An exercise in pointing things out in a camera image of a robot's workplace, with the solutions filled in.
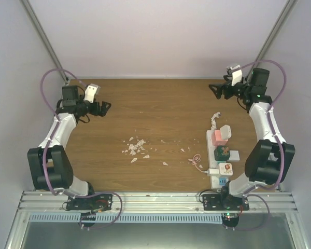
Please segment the white rounded square adapter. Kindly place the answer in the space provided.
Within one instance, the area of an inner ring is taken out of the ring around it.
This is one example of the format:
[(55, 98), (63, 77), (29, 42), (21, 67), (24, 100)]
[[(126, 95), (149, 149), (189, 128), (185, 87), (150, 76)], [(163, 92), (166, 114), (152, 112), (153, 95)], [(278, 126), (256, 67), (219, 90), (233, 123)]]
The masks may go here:
[(231, 127), (229, 125), (223, 125), (220, 129), (220, 136), (222, 140), (228, 140), (232, 136)]

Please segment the pink cube socket adapter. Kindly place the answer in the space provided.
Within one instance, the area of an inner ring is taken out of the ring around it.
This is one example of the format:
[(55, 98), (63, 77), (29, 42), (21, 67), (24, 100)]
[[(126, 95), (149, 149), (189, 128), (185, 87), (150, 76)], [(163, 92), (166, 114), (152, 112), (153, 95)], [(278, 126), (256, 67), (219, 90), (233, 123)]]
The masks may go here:
[(220, 130), (215, 130), (211, 137), (212, 145), (213, 146), (224, 146), (228, 142), (228, 140), (224, 140), (221, 138), (221, 132)]

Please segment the green dragon cube adapter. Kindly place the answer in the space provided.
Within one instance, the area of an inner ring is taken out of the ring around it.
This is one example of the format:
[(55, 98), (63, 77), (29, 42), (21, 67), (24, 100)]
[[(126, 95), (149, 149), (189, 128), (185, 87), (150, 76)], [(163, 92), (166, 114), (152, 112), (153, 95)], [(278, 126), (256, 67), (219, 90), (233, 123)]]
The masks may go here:
[(217, 146), (214, 150), (214, 158), (216, 161), (228, 161), (230, 158), (229, 147)]

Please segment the white plug adapter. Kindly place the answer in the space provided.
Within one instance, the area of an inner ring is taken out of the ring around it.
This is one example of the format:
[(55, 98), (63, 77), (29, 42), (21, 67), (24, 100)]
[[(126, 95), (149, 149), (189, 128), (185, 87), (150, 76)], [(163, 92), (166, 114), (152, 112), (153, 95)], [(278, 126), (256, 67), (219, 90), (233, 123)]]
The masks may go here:
[(240, 161), (239, 151), (231, 150), (228, 162), (239, 162), (239, 161)]

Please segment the white power strip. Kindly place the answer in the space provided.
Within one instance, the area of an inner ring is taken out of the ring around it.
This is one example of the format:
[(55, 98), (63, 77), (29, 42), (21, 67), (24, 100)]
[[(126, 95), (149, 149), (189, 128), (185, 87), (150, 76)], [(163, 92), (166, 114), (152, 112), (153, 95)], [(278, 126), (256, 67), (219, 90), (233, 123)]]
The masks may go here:
[[(213, 131), (207, 130), (206, 131), (206, 138), (207, 138), (207, 151), (208, 151), (208, 162), (209, 162), (209, 168), (216, 168), (217, 165), (220, 162), (223, 161), (216, 161), (214, 158), (214, 150), (215, 146), (212, 145), (212, 137)], [(211, 189), (218, 190), (221, 189), (222, 186), (224, 186), (228, 181), (230, 177), (223, 177), (223, 176), (210, 176), (210, 183), (211, 183)]]

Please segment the white cube adapter red print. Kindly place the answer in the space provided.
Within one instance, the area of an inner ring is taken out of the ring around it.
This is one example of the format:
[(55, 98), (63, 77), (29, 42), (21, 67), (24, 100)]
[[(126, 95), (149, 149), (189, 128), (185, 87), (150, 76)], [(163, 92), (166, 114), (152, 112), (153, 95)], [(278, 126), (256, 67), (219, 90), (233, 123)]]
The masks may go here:
[(230, 177), (233, 175), (232, 164), (229, 162), (220, 162), (217, 165), (219, 175), (223, 177)]

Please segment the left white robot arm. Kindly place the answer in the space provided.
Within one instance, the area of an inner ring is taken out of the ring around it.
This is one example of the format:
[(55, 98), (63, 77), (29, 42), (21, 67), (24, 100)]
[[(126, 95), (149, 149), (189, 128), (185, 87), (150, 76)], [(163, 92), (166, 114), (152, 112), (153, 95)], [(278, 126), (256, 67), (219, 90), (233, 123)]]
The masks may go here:
[(62, 88), (63, 96), (57, 102), (52, 126), (40, 145), (27, 152), (27, 159), (35, 189), (79, 197), (78, 203), (89, 210), (96, 205), (93, 187), (74, 175), (65, 148), (78, 123), (88, 123), (91, 115), (104, 117), (111, 103), (95, 99), (100, 90), (97, 85), (88, 85), (83, 94), (79, 94), (79, 89), (79, 86)]

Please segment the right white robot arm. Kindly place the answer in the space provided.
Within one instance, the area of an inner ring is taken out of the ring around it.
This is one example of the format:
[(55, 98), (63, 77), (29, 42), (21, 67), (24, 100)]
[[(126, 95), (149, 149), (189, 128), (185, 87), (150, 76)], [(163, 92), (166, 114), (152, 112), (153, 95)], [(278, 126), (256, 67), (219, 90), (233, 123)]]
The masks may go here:
[(242, 100), (253, 121), (257, 144), (245, 163), (245, 172), (221, 187), (219, 204), (232, 210), (247, 202), (247, 195), (258, 189), (273, 190), (284, 181), (295, 155), (295, 147), (281, 135), (275, 117), (273, 100), (266, 95), (269, 71), (254, 68), (249, 80), (243, 77), (241, 67), (227, 68), (225, 83), (209, 85), (217, 99), (235, 96)]

